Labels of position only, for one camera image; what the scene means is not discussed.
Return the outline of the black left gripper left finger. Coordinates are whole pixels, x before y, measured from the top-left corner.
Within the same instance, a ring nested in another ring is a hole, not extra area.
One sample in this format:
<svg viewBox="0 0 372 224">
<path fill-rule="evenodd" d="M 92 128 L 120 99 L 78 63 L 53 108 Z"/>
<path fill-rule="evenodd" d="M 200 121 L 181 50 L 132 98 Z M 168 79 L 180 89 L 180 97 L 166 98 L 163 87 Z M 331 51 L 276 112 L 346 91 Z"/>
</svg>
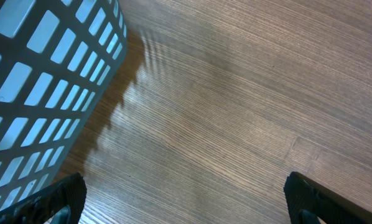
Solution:
<svg viewBox="0 0 372 224">
<path fill-rule="evenodd" d="M 0 211 L 0 223 L 77 224 L 86 200 L 86 184 L 74 173 Z"/>
</svg>

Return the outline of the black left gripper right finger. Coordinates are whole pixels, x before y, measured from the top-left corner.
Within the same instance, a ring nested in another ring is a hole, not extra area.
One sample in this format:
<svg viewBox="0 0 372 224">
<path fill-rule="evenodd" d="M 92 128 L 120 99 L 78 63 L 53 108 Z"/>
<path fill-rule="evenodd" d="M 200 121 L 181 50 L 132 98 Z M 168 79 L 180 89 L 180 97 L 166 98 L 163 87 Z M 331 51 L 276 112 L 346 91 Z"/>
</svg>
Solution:
<svg viewBox="0 0 372 224">
<path fill-rule="evenodd" d="M 372 212 L 298 172 L 291 172 L 284 185 L 292 224 L 372 223 Z"/>
</svg>

